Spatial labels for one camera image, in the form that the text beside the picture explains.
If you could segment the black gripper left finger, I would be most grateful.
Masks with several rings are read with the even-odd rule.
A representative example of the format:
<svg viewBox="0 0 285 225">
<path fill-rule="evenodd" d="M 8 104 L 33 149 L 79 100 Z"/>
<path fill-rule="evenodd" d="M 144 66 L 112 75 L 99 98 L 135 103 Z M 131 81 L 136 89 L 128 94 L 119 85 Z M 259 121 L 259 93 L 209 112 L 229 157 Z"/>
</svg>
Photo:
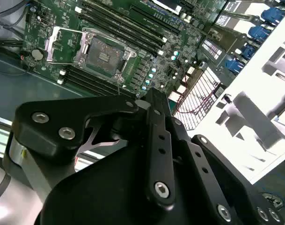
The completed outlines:
<svg viewBox="0 0 285 225">
<path fill-rule="evenodd" d="M 24 103 L 15 111 L 9 157 L 44 204 L 62 180 L 124 147 L 171 149 L 161 93 Z"/>
</svg>

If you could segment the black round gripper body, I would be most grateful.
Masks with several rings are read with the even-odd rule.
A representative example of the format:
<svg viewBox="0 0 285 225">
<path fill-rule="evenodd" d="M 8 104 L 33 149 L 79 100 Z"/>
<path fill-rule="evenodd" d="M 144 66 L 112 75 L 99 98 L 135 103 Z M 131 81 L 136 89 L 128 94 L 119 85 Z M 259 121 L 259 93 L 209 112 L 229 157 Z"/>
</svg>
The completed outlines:
<svg viewBox="0 0 285 225">
<path fill-rule="evenodd" d="M 192 165 L 170 148 L 124 147 L 65 178 L 48 195 L 42 225 L 223 225 Z"/>
</svg>

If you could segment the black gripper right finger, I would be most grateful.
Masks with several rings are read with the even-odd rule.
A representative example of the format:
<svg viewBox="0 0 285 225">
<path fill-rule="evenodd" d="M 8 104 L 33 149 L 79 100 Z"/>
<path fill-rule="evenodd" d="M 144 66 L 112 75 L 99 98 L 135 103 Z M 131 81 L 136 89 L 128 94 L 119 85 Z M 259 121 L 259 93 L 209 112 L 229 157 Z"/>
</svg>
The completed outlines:
<svg viewBox="0 0 285 225">
<path fill-rule="evenodd" d="M 203 135 L 190 138 L 183 124 L 172 117 L 161 93 L 165 124 L 171 134 L 171 158 L 178 190 L 189 212 L 196 209 L 198 225 L 283 225 L 274 205 L 252 185 Z"/>
</svg>

